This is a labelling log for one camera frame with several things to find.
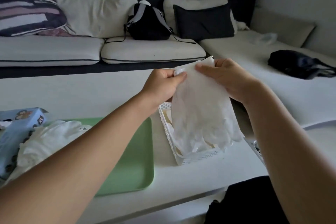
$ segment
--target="plastic basket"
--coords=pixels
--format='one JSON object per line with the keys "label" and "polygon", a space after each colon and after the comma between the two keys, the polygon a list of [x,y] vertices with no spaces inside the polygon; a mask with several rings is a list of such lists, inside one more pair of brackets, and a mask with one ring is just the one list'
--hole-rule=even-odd
{"label": "plastic basket", "polygon": [[175,147],[174,143],[173,143],[172,135],[170,134],[170,132],[168,130],[167,121],[166,121],[165,116],[164,116],[163,111],[162,111],[162,110],[166,110],[166,109],[171,109],[171,103],[164,102],[162,105],[160,105],[159,106],[159,113],[160,113],[161,121],[162,121],[163,127],[165,129],[165,133],[166,133],[170,148],[173,151],[174,157],[175,157],[178,165],[184,165],[184,164],[196,162],[196,161],[199,161],[199,160],[202,160],[202,159],[212,158],[214,156],[222,157],[222,158],[224,157],[223,151],[217,145],[214,145],[214,148],[211,149],[211,150],[202,151],[202,152],[198,152],[198,153],[193,153],[193,154],[190,154],[188,156],[182,156],[181,154],[179,154],[176,150],[176,147]]}

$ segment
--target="black pillow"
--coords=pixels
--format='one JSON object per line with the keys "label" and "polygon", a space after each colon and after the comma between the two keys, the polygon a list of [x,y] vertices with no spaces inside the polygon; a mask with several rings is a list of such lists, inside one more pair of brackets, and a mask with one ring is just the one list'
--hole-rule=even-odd
{"label": "black pillow", "polygon": [[178,5],[173,7],[177,31],[181,38],[201,41],[235,35],[229,4],[202,10],[186,10]]}

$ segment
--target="white table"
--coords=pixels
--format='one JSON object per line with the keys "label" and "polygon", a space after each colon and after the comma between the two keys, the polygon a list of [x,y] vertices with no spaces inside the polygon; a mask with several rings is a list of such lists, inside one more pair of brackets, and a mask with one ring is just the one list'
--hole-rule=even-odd
{"label": "white table", "polygon": [[[0,79],[0,110],[42,107],[53,119],[102,117],[138,93],[150,72]],[[119,222],[267,175],[265,166],[245,141],[234,143],[224,159],[212,158],[177,166],[158,113],[152,116],[152,124],[153,183],[143,191],[94,198],[78,224]],[[242,125],[243,133],[247,129],[250,129],[248,125]]]}

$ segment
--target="blue box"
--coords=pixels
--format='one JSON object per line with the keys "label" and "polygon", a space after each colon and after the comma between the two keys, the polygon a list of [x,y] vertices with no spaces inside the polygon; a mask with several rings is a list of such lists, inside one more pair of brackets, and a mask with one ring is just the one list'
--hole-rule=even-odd
{"label": "blue box", "polygon": [[0,121],[12,123],[0,131],[0,179],[6,180],[16,167],[19,145],[29,139],[35,127],[46,123],[45,111],[41,108],[27,108],[0,111]]}

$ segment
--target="hand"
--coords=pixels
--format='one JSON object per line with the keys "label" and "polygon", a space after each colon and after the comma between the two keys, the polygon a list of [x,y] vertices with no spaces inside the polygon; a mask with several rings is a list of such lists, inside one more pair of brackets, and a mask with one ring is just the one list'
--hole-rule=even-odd
{"label": "hand", "polygon": [[168,101],[174,95],[176,87],[186,78],[186,72],[174,77],[173,69],[154,69],[140,94],[145,96],[151,108],[153,108],[153,112],[155,112],[159,105]]}
{"label": "hand", "polygon": [[254,86],[261,83],[232,59],[217,59],[215,60],[215,67],[198,63],[195,69],[208,77],[214,78],[226,88],[231,98],[243,104],[248,101],[249,93]]}

